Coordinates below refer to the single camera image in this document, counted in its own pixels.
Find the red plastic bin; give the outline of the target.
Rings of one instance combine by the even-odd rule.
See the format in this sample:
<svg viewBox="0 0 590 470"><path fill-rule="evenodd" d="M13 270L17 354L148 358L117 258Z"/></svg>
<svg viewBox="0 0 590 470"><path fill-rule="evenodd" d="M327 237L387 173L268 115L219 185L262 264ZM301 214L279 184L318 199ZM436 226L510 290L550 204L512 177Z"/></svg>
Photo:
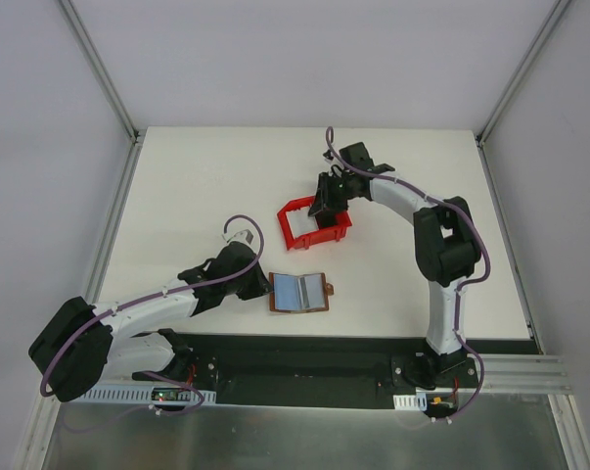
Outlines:
<svg viewBox="0 0 590 470"><path fill-rule="evenodd" d="M309 216L313 196L288 201L278 212L277 220L287 250L308 250L311 246L342 240L352 226L347 211L328 219Z"/></svg>

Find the brown leather card holder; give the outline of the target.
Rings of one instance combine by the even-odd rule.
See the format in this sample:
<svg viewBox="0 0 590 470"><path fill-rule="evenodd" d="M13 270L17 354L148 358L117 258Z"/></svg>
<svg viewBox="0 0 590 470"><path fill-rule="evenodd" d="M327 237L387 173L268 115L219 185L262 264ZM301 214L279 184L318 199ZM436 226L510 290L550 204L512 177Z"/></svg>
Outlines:
<svg viewBox="0 0 590 470"><path fill-rule="evenodd" d="M269 311L279 314L303 314L330 309L330 297L334 286L325 273L290 275L269 274L272 292L269 295Z"/></svg>

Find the silver VIP card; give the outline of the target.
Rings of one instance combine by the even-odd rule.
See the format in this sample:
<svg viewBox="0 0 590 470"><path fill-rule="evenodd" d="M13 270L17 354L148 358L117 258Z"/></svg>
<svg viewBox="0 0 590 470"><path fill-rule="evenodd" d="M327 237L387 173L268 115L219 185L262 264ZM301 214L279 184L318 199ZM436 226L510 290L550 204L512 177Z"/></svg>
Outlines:
<svg viewBox="0 0 590 470"><path fill-rule="evenodd" d="M325 283L321 273L307 274L298 278L300 306L314 309L325 306Z"/></svg>

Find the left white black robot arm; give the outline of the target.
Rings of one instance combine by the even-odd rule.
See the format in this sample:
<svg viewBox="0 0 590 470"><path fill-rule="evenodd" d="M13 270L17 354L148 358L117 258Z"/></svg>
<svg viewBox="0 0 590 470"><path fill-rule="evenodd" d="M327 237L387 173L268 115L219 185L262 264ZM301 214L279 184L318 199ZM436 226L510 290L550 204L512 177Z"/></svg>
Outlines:
<svg viewBox="0 0 590 470"><path fill-rule="evenodd" d="M272 290L258 255L233 241L138 299L92 305L71 298L28 350L42 374L40 394L68 402L100 380L123 376L193 385L200 358L170 323L217 308L229 296L249 301Z"/></svg>

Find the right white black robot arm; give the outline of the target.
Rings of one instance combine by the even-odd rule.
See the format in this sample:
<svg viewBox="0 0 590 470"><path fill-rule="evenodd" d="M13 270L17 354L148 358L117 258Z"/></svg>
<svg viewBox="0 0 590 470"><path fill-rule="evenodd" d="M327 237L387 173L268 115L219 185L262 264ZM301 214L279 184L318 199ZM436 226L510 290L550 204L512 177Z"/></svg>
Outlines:
<svg viewBox="0 0 590 470"><path fill-rule="evenodd" d="M429 282L430 320L425 338L424 379L444 386L467 355L463 333L463 291L485 259L466 201L440 200L398 176L388 164L375 164L362 142L323 154L331 168L318 176L309 214L328 218L357 198L384 206L410 222L416 264Z"/></svg>

